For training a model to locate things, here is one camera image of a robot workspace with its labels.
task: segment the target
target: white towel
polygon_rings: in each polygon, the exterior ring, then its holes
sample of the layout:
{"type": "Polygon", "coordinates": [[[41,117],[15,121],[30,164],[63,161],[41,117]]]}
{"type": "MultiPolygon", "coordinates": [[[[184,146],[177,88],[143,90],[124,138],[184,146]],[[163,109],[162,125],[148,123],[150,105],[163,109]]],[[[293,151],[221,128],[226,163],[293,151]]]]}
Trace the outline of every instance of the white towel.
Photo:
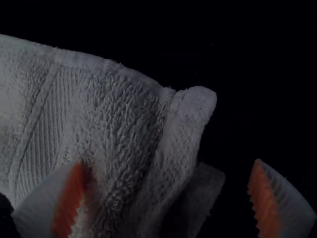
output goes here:
{"type": "Polygon", "coordinates": [[[79,215],[72,236],[154,238],[168,235],[161,224],[182,192],[181,210],[197,203],[192,180],[205,187],[186,233],[195,237],[224,183],[207,165],[197,168],[206,182],[193,177],[215,105],[204,87],[175,92],[111,60],[0,35],[0,192],[16,207],[56,168],[82,159],[99,207],[84,231],[79,215]]]}

